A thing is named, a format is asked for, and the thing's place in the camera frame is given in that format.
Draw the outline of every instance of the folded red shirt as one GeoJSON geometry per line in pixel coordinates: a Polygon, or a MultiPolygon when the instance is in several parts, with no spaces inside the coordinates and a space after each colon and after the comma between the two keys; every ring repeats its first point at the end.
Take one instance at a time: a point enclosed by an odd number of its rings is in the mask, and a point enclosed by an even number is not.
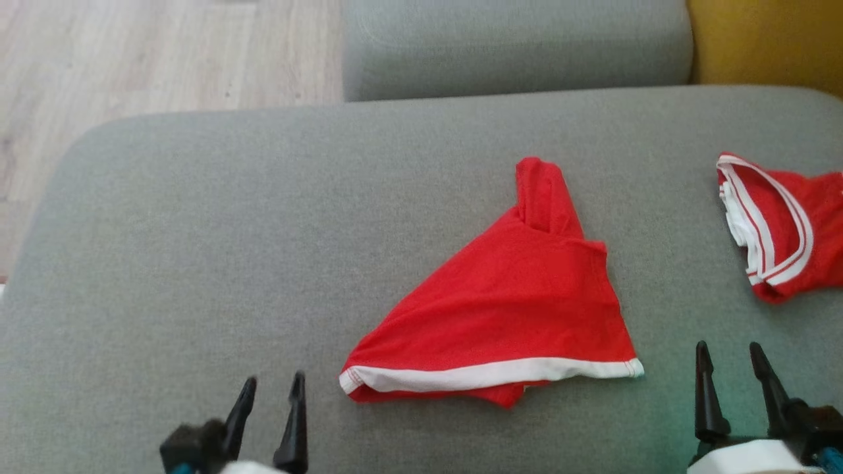
{"type": "Polygon", "coordinates": [[[759,298],[843,286],[843,174],[807,178],[763,170],[733,154],[717,160],[720,198],[759,298]]]}
{"type": "Polygon", "coordinates": [[[518,205],[352,350],[340,385],[353,400],[463,395],[511,407],[530,385],[643,375],[606,246],[583,238],[561,171],[526,158],[516,181],[518,205]]]}

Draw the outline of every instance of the gray cushion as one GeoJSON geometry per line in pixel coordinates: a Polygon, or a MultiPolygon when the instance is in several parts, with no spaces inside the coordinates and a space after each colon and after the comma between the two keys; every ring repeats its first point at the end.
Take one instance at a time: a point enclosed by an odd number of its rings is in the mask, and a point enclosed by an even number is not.
{"type": "Polygon", "coordinates": [[[267,462],[293,372],[312,472],[680,472],[706,339],[734,431],[762,434],[748,345],[793,395],[843,407],[843,294],[761,303],[717,197],[733,151],[843,165],[843,103],[683,87],[150,116],[98,128],[56,172],[4,296],[8,472],[156,472],[179,422],[260,379],[242,456],[267,462]],[[359,406],[336,381],[400,298],[559,164],[647,371],[471,399],[359,406]]]}
{"type": "Polygon", "coordinates": [[[351,0],[347,100],[685,83],[684,0],[351,0]]]}

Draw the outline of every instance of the red fabric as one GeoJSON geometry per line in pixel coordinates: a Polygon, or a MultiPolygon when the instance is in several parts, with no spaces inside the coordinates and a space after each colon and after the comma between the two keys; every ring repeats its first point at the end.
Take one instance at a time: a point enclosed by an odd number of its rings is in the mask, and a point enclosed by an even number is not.
{"type": "Polygon", "coordinates": [[[761,218],[747,213],[751,229],[769,230],[772,245],[762,241],[760,263],[748,269],[759,298],[780,303],[804,291],[843,286],[843,174],[808,178],[764,170],[732,154],[721,156],[717,174],[721,190],[728,176],[737,176],[731,184],[749,195],[739,199],[741,208],[760,210],[761,218]]]}
{"type": "MultiPolygon", "coordinates": [[[[526,158],[516,181],[518,204],[401,300],[354,348],[344,373],[352,366],[441,371],[539,357],[637,362],[606,276],[606,247],[583,238],[559,168],[526,158]]],[[[510,407],[526,386],[546,383],[421,392],[362,385],[349,396],[465,395],[510,407]]]]}

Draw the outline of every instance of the yellow pillow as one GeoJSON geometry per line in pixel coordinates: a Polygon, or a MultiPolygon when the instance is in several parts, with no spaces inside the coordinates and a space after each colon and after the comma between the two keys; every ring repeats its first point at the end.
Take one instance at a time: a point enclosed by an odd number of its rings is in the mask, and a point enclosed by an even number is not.
{"type": "Polygon", "coordinates": [[[843,0],[688,0],[695,83],[800,85],[843,97],[843,0]]]}

